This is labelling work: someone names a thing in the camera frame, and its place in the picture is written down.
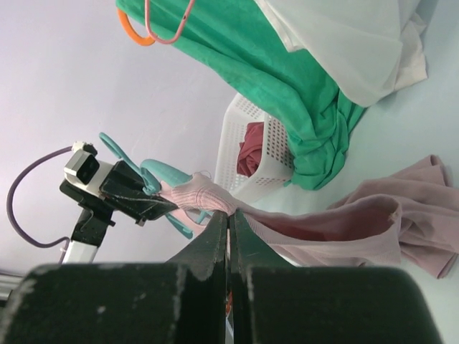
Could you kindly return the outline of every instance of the clothing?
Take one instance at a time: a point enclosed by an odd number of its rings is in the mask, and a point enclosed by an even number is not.
[[[236,170],[243,176],[250,177],[260,165],[263,149],[264,122],[247,124],[244,142],[240,143],[241,151],[237,156]]]
[[[116,4],[143,22],[142,0]],[[188,0],[152,1],[155,33],[173,36],[187,4]],[[196,1],[174,46],[212,68],[285,126],[294,156],[293,183],[318,189],[341,170],[349,134],[364,109],[340,91],[309,52],[287,52],[253,0]]]
[[[353,102],[427,79],[420,0],[254,0],[289,52],[307,49]]]
[[[254,209],[200,174],[161,195],[182,210],[242,210],[262,240],[302,266],[396,265],[403,255],[441,278],[459,252],[459,190],[435,156],[300,216]]]

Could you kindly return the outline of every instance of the pink clothes hanger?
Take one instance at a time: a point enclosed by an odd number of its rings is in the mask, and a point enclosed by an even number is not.
[[[150,37],[152,37],[157,42],[162,43],[162,44],[172,44],[172,43],[176,42],[179,39],[181,33],[184,30],[186,21],[188,20],[189,14],[191,12],[191,9],[193,8],[193,5],[194,5],[195,1],[196,0],[190,0],[189,1],[188,7],[186,8],[183,17],[181,18],[179,28],[177,29],[174,37],[172,37],[171,39],[162,39],[162,38],[158,37],[157,34],[155,34],[154,32],[151,31],[151,26],[150,26],[150,0],[145,0],[145,28],[146,28],[146,31],[148,32],[148,34],[150,35]]]

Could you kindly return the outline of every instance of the dark red cloth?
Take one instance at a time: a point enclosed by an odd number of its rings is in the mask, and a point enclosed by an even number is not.
[[[264,122],[247,124],[244,142],[240,143],[241,151],[237,157],[237,172],[250,177],[256,172],[261,162],[263,147]]]

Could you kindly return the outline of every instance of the pink fabric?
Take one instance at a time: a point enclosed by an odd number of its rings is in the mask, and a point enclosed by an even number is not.
[[[165,181],[161,182],[161,190],[162,190],[161,195],[165,199],[167,199],[168,201],[174,202],[171,196],[171,192],[170,192],[172,188]],[[178,208],[176,210],[173,210],[170,212],[170,215],[175,217],[184,226],[190,229],[193,232],[195,237],[200,235],[206,229],[206,225],[197,224],[196,222],[194,222],[193,219],[191,219],[189,215],[186,213],[186,211],[183,209]]]
[[[459,190],[435,156],[363,182],[326,211],[300,216],[254,209],[200,174],[165,194],[185,210],[241,209],[262,240],[303,266],[396,265],[403,255],[441,278],[459,252]]]
[[[237,157],[237,172],[250,177],[256,172],[261,162],[263,147],[264,122],[247,124],[244,142],[240,143],[241,151]]]

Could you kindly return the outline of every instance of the camera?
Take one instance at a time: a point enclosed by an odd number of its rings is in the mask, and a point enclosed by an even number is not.
[[[100,164],[93,154],[78,150],[64,167],[64,172],[69,182],[88,185],[99,167]]]

